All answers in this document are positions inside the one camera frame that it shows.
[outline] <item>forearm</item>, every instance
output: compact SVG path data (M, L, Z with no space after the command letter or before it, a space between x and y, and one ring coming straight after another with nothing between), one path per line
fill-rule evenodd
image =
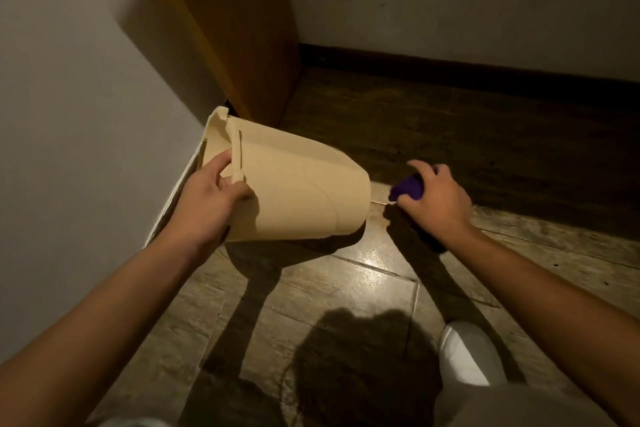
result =
M161 235L2 365L3 425L84 422L189 277L191 257Z
M633 421L640 392L635 318L471 226L443 241L565 373Z

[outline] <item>white shoe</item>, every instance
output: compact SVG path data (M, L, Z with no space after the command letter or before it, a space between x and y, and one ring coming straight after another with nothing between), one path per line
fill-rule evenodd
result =
M440 375L443 386L455 383L495 387L507 383L498 351L482 329L467 321L453 321L440 337Z

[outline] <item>right hand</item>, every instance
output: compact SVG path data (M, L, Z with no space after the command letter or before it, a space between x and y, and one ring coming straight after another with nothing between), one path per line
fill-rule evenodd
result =
M403 194L398 198L398 206L441 243L471 228L471 199L453 180L449 166L431 167L421 160L410 160L407 164L420 172L424 193L417 201Z

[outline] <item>left hand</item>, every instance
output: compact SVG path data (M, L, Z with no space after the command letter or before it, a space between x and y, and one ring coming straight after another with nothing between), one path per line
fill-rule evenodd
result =
M201 262L218 246L236 201L253 196L246 183L231 184L229 178L220 177L230 163L231 149L228 149L189 177L162 233L195 249Z

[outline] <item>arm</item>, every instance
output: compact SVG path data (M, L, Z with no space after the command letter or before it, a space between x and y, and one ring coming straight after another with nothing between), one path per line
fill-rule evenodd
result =
M0 424L82 425L252 194L220 178L229 162L227 151L195 172L156 240L0 366Z
M486 286L549 358L615 418L640 425L640 323L471 225L449 168L411 161L425 191L398 205Z

